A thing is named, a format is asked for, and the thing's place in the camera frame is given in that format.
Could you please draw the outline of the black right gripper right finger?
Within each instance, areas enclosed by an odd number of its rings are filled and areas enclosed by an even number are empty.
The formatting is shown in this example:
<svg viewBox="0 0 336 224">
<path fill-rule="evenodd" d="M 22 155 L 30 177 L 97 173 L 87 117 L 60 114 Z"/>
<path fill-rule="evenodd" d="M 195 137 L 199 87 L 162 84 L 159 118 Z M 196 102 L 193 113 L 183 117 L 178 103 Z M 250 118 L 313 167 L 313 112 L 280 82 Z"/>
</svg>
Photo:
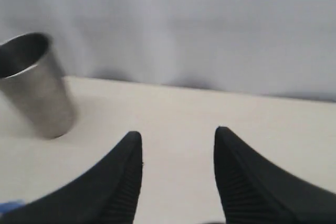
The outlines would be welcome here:
<svg viewBox="0 0 336 224">
<path fill-rule="evenodd" d="M 335 223 L 335 194 L 283 170 L 227 127 L 214 140 L 226 223 Z"/>
</svg>

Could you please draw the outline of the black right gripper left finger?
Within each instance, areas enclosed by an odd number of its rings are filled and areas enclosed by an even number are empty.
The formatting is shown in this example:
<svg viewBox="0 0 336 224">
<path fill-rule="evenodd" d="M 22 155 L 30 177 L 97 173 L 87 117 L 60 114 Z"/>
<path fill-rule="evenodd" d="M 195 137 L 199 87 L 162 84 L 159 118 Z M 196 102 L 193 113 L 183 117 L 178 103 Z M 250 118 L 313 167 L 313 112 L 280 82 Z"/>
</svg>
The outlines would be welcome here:
<svg viewBox="0 0 336 224">
<path fill-rule="evenodd" d="M 131 131 L 84 174 L 4 213 L 1 223 L 133 223 L 142 175 L 142 137 Z"/>
</svg>

